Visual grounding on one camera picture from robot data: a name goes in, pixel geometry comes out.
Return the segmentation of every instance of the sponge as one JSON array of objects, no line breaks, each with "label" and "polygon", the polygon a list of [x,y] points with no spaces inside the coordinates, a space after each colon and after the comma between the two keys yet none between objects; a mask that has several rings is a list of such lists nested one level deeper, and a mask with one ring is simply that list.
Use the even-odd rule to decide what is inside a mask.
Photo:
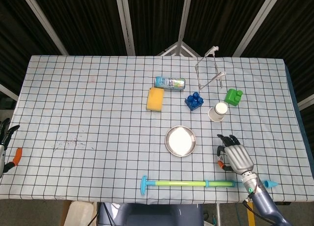
[{"label": "sponge", "polygon": [[148,98],[147,98],[147,110],[160,112],[162,107],[162,99],[163,99],[162,88],[151,87],[149,89]]}]

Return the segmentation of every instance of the spray can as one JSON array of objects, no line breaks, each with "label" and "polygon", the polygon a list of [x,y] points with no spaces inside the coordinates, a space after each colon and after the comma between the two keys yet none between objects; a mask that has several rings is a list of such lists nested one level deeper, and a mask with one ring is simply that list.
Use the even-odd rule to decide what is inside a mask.
[{"label": "spray can", "polygon": [[155,79],[155,87],[172,90],[183,90],[185,88],[185,79],[157,76]]}]

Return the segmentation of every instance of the grid tablecloth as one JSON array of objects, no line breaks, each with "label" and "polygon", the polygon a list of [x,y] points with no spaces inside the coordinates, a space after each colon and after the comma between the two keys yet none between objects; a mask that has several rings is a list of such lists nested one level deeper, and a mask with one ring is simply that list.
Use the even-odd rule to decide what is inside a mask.
[{"label": "grid tablecloth", "polygon": [[[233,134],[247,148],[275,201],[313,201],[314,180],[293,110],[281,59],[217,58],[226,71],[200,92],[204,104],[193,112],[184,99],[198,89],[188,57],[32,56],[11,125],[20,124],[7,151],[23,147],[20,164],[0,182],[0,198],[71,199],[102,202],[213,203],[243,200],[235,188],[149,187],[151,180],[235,180],[216,163],[217,134]],[[215,75],[213,58],[199,64],[202,84]],[[155,76],[185,78],[184,91],[165,91],[162,112],[146,110]],[[210,107],[229,88],[244,92],[223,122],[211,122]],[[191,128],[196,148],[187,157],[165,145],[173,126]]]}]

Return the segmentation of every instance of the green lego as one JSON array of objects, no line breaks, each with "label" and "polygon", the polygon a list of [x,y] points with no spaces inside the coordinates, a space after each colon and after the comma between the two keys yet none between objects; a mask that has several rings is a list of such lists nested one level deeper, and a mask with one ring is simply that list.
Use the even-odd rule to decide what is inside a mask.
[{"label": "green lego", "polygon": [[237,106],[241,100],[243,92],[241,90],[229,89],[225,98],[225,102],[233,106]]}]

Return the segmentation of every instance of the blue lego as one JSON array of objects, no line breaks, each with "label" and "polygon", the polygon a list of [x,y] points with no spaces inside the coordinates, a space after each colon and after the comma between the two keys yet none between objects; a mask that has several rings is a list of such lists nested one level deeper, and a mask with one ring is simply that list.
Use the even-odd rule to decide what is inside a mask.
[{"label": "blue lego", "polygon": [[190,108],[191,111],[195,110],[196,108],[200,107],[204,101],[203,99],[200,97],[200,95],[198,94],[198,92],[193,93],[192,95],[189,95],[186,99],[185,99],[185,103],[187,104],[187,106]]}]

